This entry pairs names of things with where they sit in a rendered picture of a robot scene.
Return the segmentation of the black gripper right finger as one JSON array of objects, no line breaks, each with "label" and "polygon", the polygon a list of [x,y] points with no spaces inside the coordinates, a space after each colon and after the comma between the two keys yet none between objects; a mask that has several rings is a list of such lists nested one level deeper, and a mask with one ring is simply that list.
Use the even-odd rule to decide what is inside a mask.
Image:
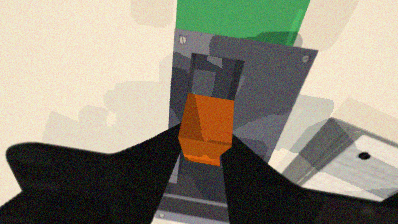
[{"label": "black gripper right finger", "polygon": [[300,187],[233,133],[221,160],[230,224],[398,224],[398,205]]}]

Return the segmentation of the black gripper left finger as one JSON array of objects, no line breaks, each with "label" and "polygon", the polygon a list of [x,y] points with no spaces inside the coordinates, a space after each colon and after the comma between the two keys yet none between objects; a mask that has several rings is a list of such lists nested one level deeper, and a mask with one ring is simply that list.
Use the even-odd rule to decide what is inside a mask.
[{"label": "black gripper left finger", "polygon": [[28,141],[5,155],[21,190],[105,200],[113,224],[152,224],[181,152],[180,126],[116,153]]}]

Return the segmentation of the orange l-shaped part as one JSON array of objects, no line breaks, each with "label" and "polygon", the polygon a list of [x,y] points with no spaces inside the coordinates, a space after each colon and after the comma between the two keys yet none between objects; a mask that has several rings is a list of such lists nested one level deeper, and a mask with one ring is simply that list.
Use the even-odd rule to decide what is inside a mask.
[{"label": "orange l-shaped part", "polygon": [[232,147],[234,101],[188,93],[178,139],[186,161],[220,166]]}]

